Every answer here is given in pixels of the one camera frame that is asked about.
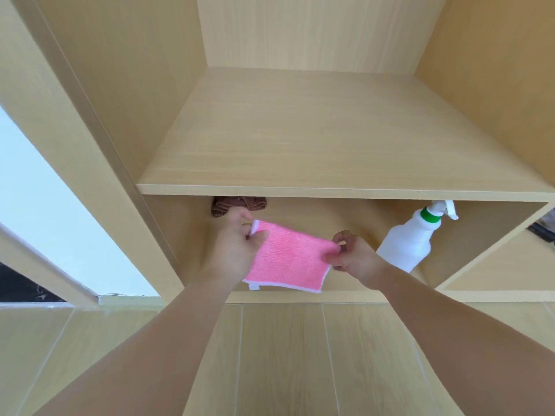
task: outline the black object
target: black object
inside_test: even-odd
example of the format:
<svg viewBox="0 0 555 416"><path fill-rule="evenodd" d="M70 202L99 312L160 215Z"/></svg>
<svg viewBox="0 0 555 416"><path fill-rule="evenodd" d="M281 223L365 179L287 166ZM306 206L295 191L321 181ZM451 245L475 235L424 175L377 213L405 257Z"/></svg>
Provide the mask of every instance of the black object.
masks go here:
<svg viewBox="0 0 555 416"><path fill-rule="evenodd" d="M545 242L555 242L555 233L551 232L546 227L543 227L538 222L534 222L528 226L528 230L542 238Z"/></svg>
<svg viewBox="0 0 555 416"><path fill-rule="evenodd" d="M0 263L0 302L66 302Z"/></svg>

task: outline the brown cloth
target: brown cloth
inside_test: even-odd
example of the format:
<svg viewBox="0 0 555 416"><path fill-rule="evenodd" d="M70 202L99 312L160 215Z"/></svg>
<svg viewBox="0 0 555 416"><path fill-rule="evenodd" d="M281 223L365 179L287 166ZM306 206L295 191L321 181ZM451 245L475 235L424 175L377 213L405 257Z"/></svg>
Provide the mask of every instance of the brown cloth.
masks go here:
<svg viewBox="0 0 555 416"><path fill-rule="evenodd" d="M264 210L266 197L224 197L216 196L212 202L212 217L224 216L232 207L246 207L253 211Z"/></svg>

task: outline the pink cleaning cloth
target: pink cleaning cloth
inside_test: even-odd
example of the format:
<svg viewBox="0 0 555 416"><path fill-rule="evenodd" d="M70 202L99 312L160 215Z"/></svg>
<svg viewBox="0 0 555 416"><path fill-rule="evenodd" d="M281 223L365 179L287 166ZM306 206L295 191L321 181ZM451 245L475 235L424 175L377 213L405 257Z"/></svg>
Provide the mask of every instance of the pink cleaning cloth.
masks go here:
<svg viewBox="0 0 555 416"><path fill-rule="evenodd" d="M319 294L331 266L325 254L340 251L334 242L295 232L274 223L255 220L251 234L268 230L269 236L256 254L244 282L251 290L281 286Z"/></svg>

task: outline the spray bottle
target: spray bottle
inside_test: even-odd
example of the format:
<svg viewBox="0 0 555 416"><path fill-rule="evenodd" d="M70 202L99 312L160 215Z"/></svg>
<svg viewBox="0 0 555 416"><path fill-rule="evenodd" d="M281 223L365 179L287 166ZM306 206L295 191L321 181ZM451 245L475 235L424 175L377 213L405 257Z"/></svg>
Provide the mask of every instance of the spray bottle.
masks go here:
<svg viewBox="0 0 555 416"><path fill-rule="evenodd" d="M458 219L452 200L433 201L418 209L411 220L391 228L377 253L389 264L410 273L431 250L430 238L441 226L441 217Z"/></svg>

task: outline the wooden cabinet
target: wooden cabinet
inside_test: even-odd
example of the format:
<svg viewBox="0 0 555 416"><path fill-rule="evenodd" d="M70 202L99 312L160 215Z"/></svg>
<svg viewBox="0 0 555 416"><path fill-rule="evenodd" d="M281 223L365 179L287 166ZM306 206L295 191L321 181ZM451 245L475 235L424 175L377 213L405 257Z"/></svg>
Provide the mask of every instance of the wooden cabinet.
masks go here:
<svg viewBox="0 0 555 416"><path fill-rule="evenodd" d="M552 27L537 1L545 17L528 0L502 26L482 0L2 0L0 95L165 300L210 249L213 195L267 196L259 218L375 247L456 200L414 275L465 290L555 202L555 57L507 30ZM245 288L230 302L383 300L336 272L320 296Z"/></svg>

